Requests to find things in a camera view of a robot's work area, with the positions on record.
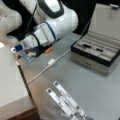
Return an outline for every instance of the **white cable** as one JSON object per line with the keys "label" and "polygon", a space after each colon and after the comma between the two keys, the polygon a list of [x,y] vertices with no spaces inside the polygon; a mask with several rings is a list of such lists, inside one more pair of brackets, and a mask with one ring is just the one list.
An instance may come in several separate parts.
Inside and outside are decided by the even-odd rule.
{"label": "white cable", "polygon": [[64,54],[62,54],[61,56],[59,56],[57,59],[51,59],[48,62],[48,66],[46,68],[44,68],[37,76],[35,76],[33,79],[31,79],[30,81],[27,82],[27,84],[32,83],[35,79],[37,79],[40,75],[42,75],[46,70],[48,70],[51,66],[53,66],[59,59],[61,59],[62,57],[64,57],[66,54],[68,54],[70,52],[70,49],[65,52]]}

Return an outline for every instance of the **cable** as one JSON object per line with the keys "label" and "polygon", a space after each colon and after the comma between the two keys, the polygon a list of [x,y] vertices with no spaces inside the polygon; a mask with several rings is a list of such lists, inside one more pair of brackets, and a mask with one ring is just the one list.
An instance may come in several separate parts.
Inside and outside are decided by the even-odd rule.
{"label": "cable", "polygon": [[35,76],[33,79],[31,79],[30,81],[27,82],[27,84],[31,84],[35,79],[37,79],[40,75],[42,75],[46,70],[48,70],[51,66],[53,66],[59,59],[61,59],[62,57],[64,57],[65,55],[67,55],[71,50],[69,49],[68,51],[66,51],[64,54],[62,54],[61,56],[59,56],[57,59],[51,59],[48,62],[48,66],[45,67],[37,76]]}
{"label": "cable", "polygon": [[[92,17],[91,19],[88,21],[87,25],[85,26],[79,40],[81,39],[82,35],[84,34],[85,30],[87,29],[89,23],[91,22],[92,20]],[[51,59],[49,62],[48,62],[48,66],[45,67],[36,77],[34,77],[33,79],[31,79],[30,81],[28,81],[27,83],[30,84],[32,83],[35,79],[37,79],[40,75],[42,75],[47,69],[49,69],[51,66],[53,66],[58,60],[60,60],[62,57],[64,57],[65,55],[67,55],[69,52],[71,51],[71,49],[67,50],[64,54],[62,54],[61,56],[59,56],[57,59]]]}
{"label": "cable", "polygon": [[28,25],[27,25],[27,27],[26,27],[26,31],[25,31],[26,33],[28,33],[28,30],[29,30],[30,24],[31,24],[31,22],[32,22],[32,19],[33,19],[33,17],[34,17],[34,14],[35,14],[36,9],[37,9],[37,4],[36,4],[36,6],[35,6],[35,9],[34,9],[34,11],[33,11],[33,14],[32,14],[32,16],[31,16],[31,18],[30,18],[30,20],[29,20],[29,22],[28,22]]}
{"label": "cable", "polygon": [[32,35],[35,39],[36,39],[36,41],[37,41],[37,44],[38,44],[38,48],[39,48],[39,52],[37,53],[37,56],[36,57],[39,57],[40,56],[40,41],[39,41],[39,39],[38,39],[38,37],[34,34],[34,33],[30,33],[30,35]]}
{"label": "cable", "polygon": [[85,30],[87,29],[88,25],[89,25],[90,22],[92,21],[92,18],[93,18],[93,16],[90,18],[90,20],[88,21],[87,25],[86,25],[85,28],[83,29],[83,31],[82,31],[82,33],[81,33],[81,36],[80,36],[79,40],[82,38],[82,36],[83,36]]}

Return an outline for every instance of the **stainless steel table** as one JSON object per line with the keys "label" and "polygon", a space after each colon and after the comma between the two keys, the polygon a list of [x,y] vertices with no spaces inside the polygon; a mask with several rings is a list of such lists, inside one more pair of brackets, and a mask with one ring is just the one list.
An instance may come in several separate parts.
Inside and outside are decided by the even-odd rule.
{"label": "stainless steel table", "polygon": [[[59,41],[49,55],[43,54],[24,65],[26,79],[36,76],[51,58],[63,54],[78,38],[79,35],[72,33]],[[94,120],[118,120],[120,117],[120,64],[109,76],[103,76],[73,62],[69,53],[30,85],[44,120],[69,120],[60,115],[59,107],[46,93],[48,87],[58,92],[53,86],[56,80]]]}

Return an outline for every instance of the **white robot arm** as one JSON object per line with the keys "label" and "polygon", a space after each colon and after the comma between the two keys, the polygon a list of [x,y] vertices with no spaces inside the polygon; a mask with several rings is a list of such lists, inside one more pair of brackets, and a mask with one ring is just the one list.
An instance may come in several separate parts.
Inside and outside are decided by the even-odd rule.
{"label": "white robot arm", "polygon": [[42,23],[11,49],[13,53],[51,45],[74,31],[78,26],[77,14],[59,0],[38,0],[36,11],[41,16]]}

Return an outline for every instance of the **open case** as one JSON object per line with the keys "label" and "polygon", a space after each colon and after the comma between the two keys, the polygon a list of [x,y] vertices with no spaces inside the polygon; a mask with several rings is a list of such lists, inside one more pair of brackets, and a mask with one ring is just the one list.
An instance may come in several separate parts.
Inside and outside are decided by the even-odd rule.
{"label": "open case", "polygon": [[120,60],[120,9],[97,4],[88,33],[71,51],[74,61],[108,75]]}

